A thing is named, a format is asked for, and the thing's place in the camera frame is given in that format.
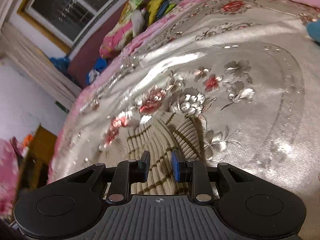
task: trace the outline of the window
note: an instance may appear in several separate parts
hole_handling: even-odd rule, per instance
[[[69,47],[116,0],[28,0],[24,12]]]

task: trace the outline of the green cloth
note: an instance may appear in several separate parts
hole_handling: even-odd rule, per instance
[[[166,15],[168,12],[170,12],[175,6],[176,6],[175,3],[169,4],[169,6],[167,7],[167,9],[164,12],[164,15]]]
[[[148,4],[146,9],[149,13],[149,19],[147,22],[147,26],[149,27],[151,24],[153,24],[156,21],[156,14],[163,3],[164,0],[151,0]]]

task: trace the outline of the orange object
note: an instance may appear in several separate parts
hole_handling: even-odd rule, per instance
[[[22,145],[24,147],[29,146],[29,143],[32,142],[33,140],[33,135],[32,134],[28,134],[24,139],[23,139],[23,143]]]

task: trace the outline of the blue object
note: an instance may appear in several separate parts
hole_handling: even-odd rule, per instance
[[[311,38],[320,42],[320,20],[308,23],[307,32]]]
[[[179,182],[180,181],[180,170],[179,170],[179,163],[178,159],[176,157],[175,152],[171,152],[171,160],[172,160],[172,171],[173,171],[173,176],[174,180]]]
[[[103,58],[98,58],[93,66],[93,69],[86,76],[86,83],[88,85],[92,84],[98,76],[107,68],[108,62]]]
[[[164,0],[160,6],[160,8],[157,11],[156,14],[156,21],[161,19],[164,16],[165,11],[167,10],[167,8],[169,7],[169,1],[168,0]]]
[[[67,77],[69,76],[67,69],[70,64],[70,59],[68,57],[59,57],[59,58],[51,57],[49,58],[49,60],[56,67],[56,69],[62,72],[65,76]]]

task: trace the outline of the pink bedspread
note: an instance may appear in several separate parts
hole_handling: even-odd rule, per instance
[[[59,151],[59,146],[61,138],[64,134],[64,130],[67,130],[67,127],[71,127],[72,124],[76,121],[81,107],[88,102],[90,98],[94,95],[95,91],[101,87],[106,81],[110,79],[112,74],[115,71],[118,71],[121,65],[121,60],[123,57],[130,55],[135,49],[139,48],[145,42],[148,42],[152,37],[154,37],[161,29],[170,24],[173,19],[179,17],[182,13],[187,11],[196,3],[199,3],[203,0],[184,0],[179,3],[170,13],[164,16],[161,20],[152,24],[145,32],[138,35],[134,38],[121,52],[121,54],[115,58],[112,64],[104,71],[96,81],[90,86],[83,90],[73,105],[72,110],[70,111],[64,129],[58,135],[58,139],[55,145],[55,154]],[[292,0],[295,2],[307,4],[313,7],[320,8],[320,0]]]

